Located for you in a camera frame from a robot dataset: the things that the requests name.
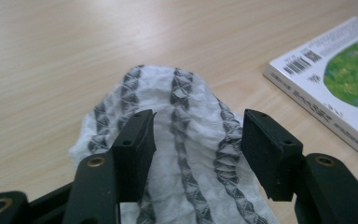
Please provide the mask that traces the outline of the white caterpillar picture book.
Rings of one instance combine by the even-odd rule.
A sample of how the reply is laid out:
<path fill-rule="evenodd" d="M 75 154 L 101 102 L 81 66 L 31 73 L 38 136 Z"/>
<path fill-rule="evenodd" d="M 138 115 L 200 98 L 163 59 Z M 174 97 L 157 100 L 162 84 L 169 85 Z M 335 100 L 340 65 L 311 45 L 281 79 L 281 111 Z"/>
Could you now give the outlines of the white caterpillar picture book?
<path fill-rule="evenodd" d="M 358 17 L 270 61 L 264 76 L 358 152 Z"/>

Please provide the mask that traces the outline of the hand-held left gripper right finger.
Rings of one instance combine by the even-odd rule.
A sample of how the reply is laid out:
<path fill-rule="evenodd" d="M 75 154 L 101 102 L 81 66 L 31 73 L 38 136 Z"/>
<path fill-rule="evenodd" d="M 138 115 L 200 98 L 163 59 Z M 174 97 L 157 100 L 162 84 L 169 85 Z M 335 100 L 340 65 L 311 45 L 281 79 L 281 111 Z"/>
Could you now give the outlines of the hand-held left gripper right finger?
<path fill-rule="evenodd" d="M 329 155 L 303 144 L 269 115 L 244 112 L 241 151 L 269 199 L 295 201 L 298 224 L 358 224 L 358 180 Z"/>

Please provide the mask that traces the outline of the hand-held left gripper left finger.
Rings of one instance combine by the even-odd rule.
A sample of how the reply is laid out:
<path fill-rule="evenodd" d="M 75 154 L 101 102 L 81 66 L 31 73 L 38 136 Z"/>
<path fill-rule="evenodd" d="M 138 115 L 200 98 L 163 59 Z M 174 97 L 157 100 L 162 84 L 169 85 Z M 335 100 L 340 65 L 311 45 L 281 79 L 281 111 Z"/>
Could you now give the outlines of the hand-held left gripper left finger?
<path fill-rule="evenodd" d="M 156 151 L 155 113 L 148 109 L 130 117 L 105 153 L 77 166 L 62 224 L 121 224 L 122 203 L 137 203 L 145 192 Z"/>

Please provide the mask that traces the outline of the white black patterned cloth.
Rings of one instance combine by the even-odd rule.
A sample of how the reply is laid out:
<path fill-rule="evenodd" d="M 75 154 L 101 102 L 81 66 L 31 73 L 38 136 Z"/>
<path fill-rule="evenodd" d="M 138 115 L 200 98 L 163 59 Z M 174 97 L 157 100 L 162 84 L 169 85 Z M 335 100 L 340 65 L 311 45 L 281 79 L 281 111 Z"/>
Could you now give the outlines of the white black patterned cloth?
<path fill-rule="evenodd" d="M 133 67 L 83 119 L 74 163 L 113 144 L 130 116 L 155 112 L 157 150 L 123 224 L 278 224 L 241 152 L 242 118 L 186 70 Z"/>

